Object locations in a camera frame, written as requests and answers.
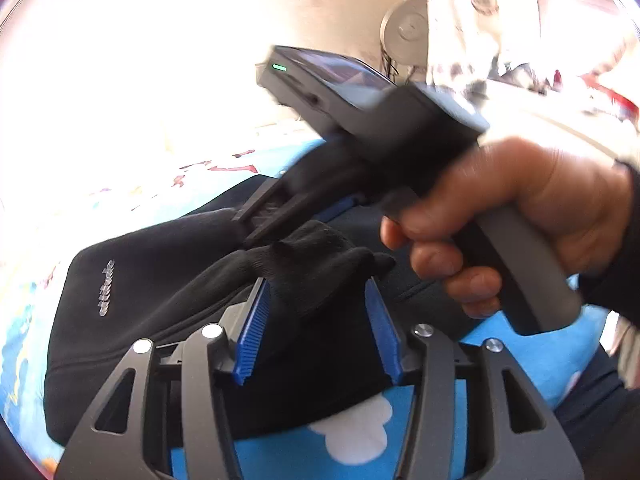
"black gripper frame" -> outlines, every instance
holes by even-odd
[[[168,385],[180,380],[188,478],[241,480],[219,387],[226,334],[208,327],[180,344],[136,342],[83,415],[55,479],[173,479],[165,414]],[[406,335],[401,384],[415,388],[394,480],[449,480],[456,379],[468,398],[465,480],[584,478],[558,420],[500,341],[456,344],[420,327]],[[123,410],[126,423],[114,424]]]

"hand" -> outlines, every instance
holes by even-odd
[[[472,150],[447,168],[399,222],[383,218],[390,249],[412,243],[411,264],[424,279],[443,279],[471,317],[500,309],[501,278],[489,267],[462,268],[462,254],[444,238],[473,216],[513,202],[545,234],[567,275],[602,272],[618,252],[633,201],[631,176],[516,137]]]

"black cloth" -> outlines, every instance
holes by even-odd
[[[232,434],[278,431],[343,410],[388,387],[364,309],[364,283],[393,265],[320,222],[249,251],[233,210],[187,216],[81,251],[53,323],[44,388],[47,432],[65,444],[130,345],[185,339],[271,285],[270,317],[254,375],[225,391]],[[113,261],[110,305],[99,315],[103,268]]]
[[[622,248],[600,276],[580,276],[585,300],[622,314],[640,326],[640,174]],[[556,410],[584,467],[586,480],[640,478],[640,391],[625,390],[612,359],[599,352],[576,389]]]
[[[223,207],[239,208],[269,179],[263,175],[252,176],[193,213],[215,211]],[[319,216],[356,247],[366,247],[376,253],[387,253],[396,258],[396,265],[380,279],[379,285],[380,293],[389,302],[396,321],[403,328],[417,323],[430,323],[453,340],[459,340],[480,324],[480,321],[465,315],[460,304],[444,292],[440,282],[422,280],[416,275],[409,261],[409,247],[397,251],[385,247],[380,241],[380,209],[357,205],[333,218],[328,218],[325,214]]]
[[[143,309],[151,312],[150,304],[158,304],[159,298],[162,299],[167,295],[167,291],[175,287],[176,284],[186,286],[191,277],[209,268],[212,262],[224,259],[226,254],[235,251],[238,247],[236,233],[230,227],[228,220],[232,214],[229,210],[220,211],[221,208],[237,208],[242,205],[252,192],[267,179],[264,176],[254,176],[243,183],[235,186],[231,190],[223,193],[219,197],[213,199],[203,207],[197,209],[191,214],[181,218],[175,222],[180,229],[170,230],[171,235],[165,240],[162,231],[165,224],[154,226],[145,230],[146,234],[155,235],[150,238],[148,243],[142,246],[137,244],[122,244],[128,242],[130,238],[116,238],[105,242],[108,244],[115,243],[119,246],[119,250],[126,253],[125,263],[128,265],[131,274],[131,283],[145,282],[150,283],[146,291],[140,292],[136,296],[136,302],[142,304]],[[602,304],[609,308],[615,308],[625,317],[631,320],[637,320],[638,305],[640,300],[640,291],[634,287],[634,269],[638,269],[640,262],[640,178],[634,173],[634,184],[636,186],[636,201],[634,203],[634,214],[630,227],[626,233],[624,249],[618,255],[610,269],[599,279],[580,277],[580,288],[586,299],[590,303]],[[355,246],[364,246],[373,251],[388,252],[388,250],[380,243],[378,235],[379,222],[381,213],[375,208],[356,206],[352,209],[340,214],[336,218],[329,221],[329,225],[335,230],[341,232]],[[85,301],[77,301],[75,311],[88,312],[88,316],[94,313],[98,316],[97,293],[102,285],[105,275],[102,274],[102,268],[107,264],[112,256],[104,254],[98,258],[100,262],[95,262],[97,267],[92,266],[89,271],[86,257],[91,256],[95,251],[89,248],[87,254],[80,253],[74,264],[74,268],[80,272],[80,275],[86,280],[78,280],[74,284],[71,279],[69,284],[65,283],[63,297],[69,301],[75,301],[75,294],[80,290],[90,289],[90,298]],[[398,317],[403,326],[410,326],[415,322],[431,322],[435,326],[447,333],[453,339],[458,339],[468,333],[478,322],[466,318],[460,309],[460,306],[451,301],[442,291],[437,283],[422,282],[411,271],[408,263],[408,255],[405,253],[394,253],[398,256],[396,266],[386,273],[380,279],[380,289],[388,302],[388,306],[393,310],[394,316]],[[114,300],[120,283],[120,274],[122,260],[114,258],[114,281],[113,290]],[[378,264],[374,265],[380,270],[378,265],[381,263],[378,258]],[[220,318],[223,309],[239,299],[242,299],[248,293],[251,287],[253,276],[257,272],[255,267],[251,267],[248,272],[246,281],[232,290],[222,301],[217,303],[217,308],[210,310],[207,307],[198,306],[187,302],[185,308],[189,312],[195,312],[204,309],[208,314],[193,314],[190,318],[191,322],[195,322],[188,328],[180,332],[179,328],[172,330],[172,335],[168,336],[163,342],[177,340],[184,337],[195,330],[193,327],[198,323],[200,325],[217,320]],[[343,303],[348,304],[353,298],[360,301],[359,292],[355,292],[348,286],[340,289],[340,296],[344,298]],[[116,303],[110,304],[110,311],[107,316],[115,312]],[[327,330],[331,330],[332,335],[336,330],[336,324],[332,319],[332,312],[329,308],[320,308],[318,310],[315,322],[318,326],[322,326]],[[232,417],[232,428],[235,436],[252,436],[267,431],[284,429],[305,424],[311,420],[321,418],[333,412],[339,411],[342,407],[350,406],[368,396],[375,394],[388,384],[386,377],[382,375],[380,364],[378,361],[372,362],[371,356],[376,354],[373,348],[370,331],[368,330],[368,322],[366,318],[358,317],[358,313],[362,313],[357,309],[352,310],[354,316],[351,318],[353,324],[343,323],[343,317],[340,317],[340,326],[345,327],[347,333],[341,333],[338,330],[339,338],[343,338],[353,350],[354,342],[359,342],[361,354],[359,359],[364,363],[365,371],[372,373],[372,376],[378,380],[372,380],[368,383],[364,381],[357,386],[356,382],[363,371],[359,366],[352,366],[350,363],[344,362],[345,353],[340,346],[328,344],[322,338],[321,331],[315,332],[317,338],[312,338],[310,345],[304,350],[311,355],[310,358],[304,357],[304,352],[298,355],[284,356],[277,351],[277,345],[273,353],[268,351],[260,352],[260,365],[256,368],[254,377],[247,381],[246,387],[255,383],[267,383],[267,375],[271,378],[279,378],[281,381],[290,381],[287,375],[287,367],[289,369],[319,370],[323,378],[329,373],[337,379],[335,384],[342,387],[345,384],[351,385],[351,388],[340,389],[340,398],[337,399],[333,406],[327,403],[322,405],[322,400],[327,396],[335,395],[336,388],[331,388],[331,381],[318,381],[319,395],[315,395],[314,391],[308,389],[306,391],[296,390],[296,395],[292,397],[281,397],[282,391],[277,388],[261,390],[258,388],[259,398],[252,397],[249,390],[238,388],[233,391],[232,395],[226,396],[226,403]],[[184,317],[184,312],[178,312],[179,316]],[[64,444],[70,436],[75,424],[79,420],[81,413],[90,402],[91,398],[101,386],[102,381],[113,369],[115,363],[120,358],[125,348],[139,336],[154,335],[149,331],[144,332],[138,330],[140,327],[120,326],[117,330],[106,329],[104,337],[98,336],[100,344],[109,346],[113,349],[111,356],[105,357],[104,361],[100,359],[86,359],[87,345],[92,344],[92,333],[95,335],[95,327],[92,324],[85,326],[84,322],[75,319],[74,316],[63,316],[54,324],[54,332],[57,340],[58,349],[49,351],[49,366],[46,378],[45,389],[45,409],[47,419],[47,430],[55,440]],[[302,326],[304,330],[306,321],[300,321],[299,317],[294,320],[283,318],[280,319],[280,330],[289,336],[295,330],[293,326],[300,330]],[[366,326],[367,329],[356,335],[353,330],[357,330]],[[271,332],[266,332],[264,348],[272,348],[273,342],[270,342]],[[110,344],[113,340],[109,338],[115,337],[117,341]],[[79,339],[80,345],[76,345],[75,341]],[[295,337],[291,338],[291,344],[299,344],[295,341]],[[271,358],[265,358],[264,354],[271,355]],[[342,368],[335,370],[335,364],[339,364]],[[79,381],[78,378],[85,377],[86,370],[94,368],[91,371],[91,380],[88,382]],[[271,403],[273,412],[269,410],[259,409],[264,403]],[[635,458],[636,443],[640,442],[640,422],[629,422],[630,420],[640,420],[638,417],[638,406],[640,399],[637,395],[630,394],[624,390],[620,378],[617,376],[615,366],[611,359],[606,356],[603,350],[599,350],[589,364],[588,368],[582,374],[580,380],[576,384],[574,390],[569,394],[565,401],[556,409],[556,415],[569,436],[575,450],[580,457],[581,462],[585,466],[588,480],[595,479],[613,479],[613,478],[640,478],[640,458]],[[617,452],[617,458],[612,460],[612,453]],[[627,469],[623,469],[623,465],[627,464]],[[600,472],[606,471],[607,467],[615,471],[612,476],[598,476]]]

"scanner handle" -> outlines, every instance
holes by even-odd
[[[582,299],[545,237],[513,205],[478,215],[453,237],[469,266],[496,269],[500,305],[521,335],[551,332],[573,323]]]

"bolt head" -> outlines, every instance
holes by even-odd
[[[151,347],[154,344],[150,339],[138,339],[135,343],[133,343],[133,351],[136,354],[146,354],[151,350]]]
[[[222,334],[222,327],[218,323],[209,323],[202,327],[202,335],[207,339],[215,339]]]
[[[502,352],[504,350],[504,343],[502,341],[500,341],[499,339],[496,339],[495,337],[492,337],[491,339],[487,339],[484,342],[484,347],[489,352],[494,352],[496,354],[499,354],[500,352]]]
[[[433,326],[420,323],[414,327],[414,334],[419,337],[431,337],[433,335]]]

